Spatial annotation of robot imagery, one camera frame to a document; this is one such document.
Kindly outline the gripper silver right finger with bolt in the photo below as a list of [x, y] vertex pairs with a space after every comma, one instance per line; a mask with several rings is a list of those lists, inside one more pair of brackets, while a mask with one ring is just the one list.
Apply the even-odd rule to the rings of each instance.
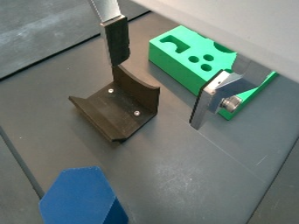
[[238, 54], [232, 64], [232, 73], [218, 70], [201, 87], [190, 112], [190, 126], [197, 130], [208, 114], [216, 114], [220, 109], [233, 112], [240, 104], [236, 95], [256, 88], [269, 74], [268, 67]]

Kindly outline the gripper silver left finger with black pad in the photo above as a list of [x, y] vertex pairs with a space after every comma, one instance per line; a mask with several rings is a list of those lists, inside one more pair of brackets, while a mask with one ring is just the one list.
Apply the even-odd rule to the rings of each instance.
[[117, 0], [89, 0], [89, 6], [98, 19], [110, 66], [114, 67], [129, 57], [126, 17], [120, 12]]

